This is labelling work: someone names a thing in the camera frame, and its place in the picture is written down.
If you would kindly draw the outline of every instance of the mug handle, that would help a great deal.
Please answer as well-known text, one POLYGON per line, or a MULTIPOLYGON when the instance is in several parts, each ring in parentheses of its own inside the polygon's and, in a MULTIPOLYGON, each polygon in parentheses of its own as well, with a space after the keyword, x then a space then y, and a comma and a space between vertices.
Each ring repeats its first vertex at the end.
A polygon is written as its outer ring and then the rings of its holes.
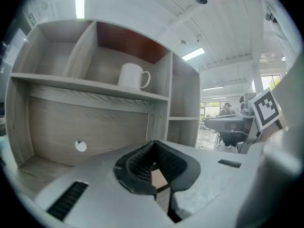
POLYGON ((148 74, 148 81, 144 86, 141 87, 141 89, 147 87, 148 84, 150 83, 150 79, 151 79, 151 74, 148 71, 144 71, 144 72, 142 72, 142 74, 148 74))

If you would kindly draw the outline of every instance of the fluorescent light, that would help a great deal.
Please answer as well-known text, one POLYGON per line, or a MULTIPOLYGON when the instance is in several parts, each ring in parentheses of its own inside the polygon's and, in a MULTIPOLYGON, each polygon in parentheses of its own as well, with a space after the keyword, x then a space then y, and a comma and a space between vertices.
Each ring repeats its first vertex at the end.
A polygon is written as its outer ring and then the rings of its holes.
POLYGON ((84 19, 85 18, 85 0, 75 0, 76 6, 76 18, 84 19))
POLYGON ((213 87, 213 88, 207 88, 207 89, 203 89, 204 90, 211 90, 211 89, 220 89, 220 88, 224 88, 224 86, 218 86, 218 87, 213 87))
POLYGON ((199 48, 199 49, 197 49, 195 51, 192 51, 189 54, 183 56, 182 59, 184 59, 185 61, 188 61, 191 58, 197 57, 197 56, 199 56, 199 55, 201 55, 203 53, 205 53, 204 49, 203 48, 199 48))

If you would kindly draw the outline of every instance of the shelf board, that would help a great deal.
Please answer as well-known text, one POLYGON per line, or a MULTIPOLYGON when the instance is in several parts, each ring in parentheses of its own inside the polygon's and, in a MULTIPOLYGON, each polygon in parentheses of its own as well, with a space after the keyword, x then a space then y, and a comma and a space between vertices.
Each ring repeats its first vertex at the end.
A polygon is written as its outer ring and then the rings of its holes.
POLYGON ((170 116, 169 121, 191 121, 199 120, 199 117, 184 117, 184 116, 170 116))
POLYGON ((121 98, 133 99, 133 100, 142 100, 142 101, 150 101, 150 102, 169 100, 168 97, 162 95, 156 95, 140 90, 123 89, 116 85, 99 83, 85 79, 68 78, 68 77, 53 76, 53 75, 23 74, 23 73, 11 73, 10 76, 12 78, 16 78, 32 84, 79 90, 79 91, 97 93, 102 95, 110 95, 121 98))

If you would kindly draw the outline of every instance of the window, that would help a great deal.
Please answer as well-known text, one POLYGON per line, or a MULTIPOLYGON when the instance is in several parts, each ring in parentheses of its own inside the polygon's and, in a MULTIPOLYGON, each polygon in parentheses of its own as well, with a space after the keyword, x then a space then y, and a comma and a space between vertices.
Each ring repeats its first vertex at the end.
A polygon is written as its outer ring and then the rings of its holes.
MULTIPOLYGON (((270 76, 261 76, 262 83, 263 83, 263 89, 266 90, 267 88, 274 89, 274 87, 277 86, 277 84, 281 81, 280 75, 270 75, 270 76)), ((255 91, 255 82, 252 80, 252 90, 255 91)))
POLYGON ((223 102, 201 102, 200 103, 200 120, 205 118, 211 118, 217 116, 220 111, 224 108, 225 103, 223 102))

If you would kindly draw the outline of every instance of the wooden cabinet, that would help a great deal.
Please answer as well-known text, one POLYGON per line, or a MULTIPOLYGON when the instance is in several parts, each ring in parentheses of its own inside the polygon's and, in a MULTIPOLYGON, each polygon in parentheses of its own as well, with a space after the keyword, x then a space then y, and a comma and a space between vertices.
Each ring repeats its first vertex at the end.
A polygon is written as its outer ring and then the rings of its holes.
POLYGON ((199 79, 167 48, 127 28, 85 20, 37 25, 7 91, 7 130, 16 163, 22 169, 39 157, 39 163, 52 161, 56 173, 56 166, 78 165, 149 140, 194 147, 199 79), (125 63, 151 73, 147 88, 117 86, 125 63), (84 141, 86 151, 78 151, 76 141, 84 141))

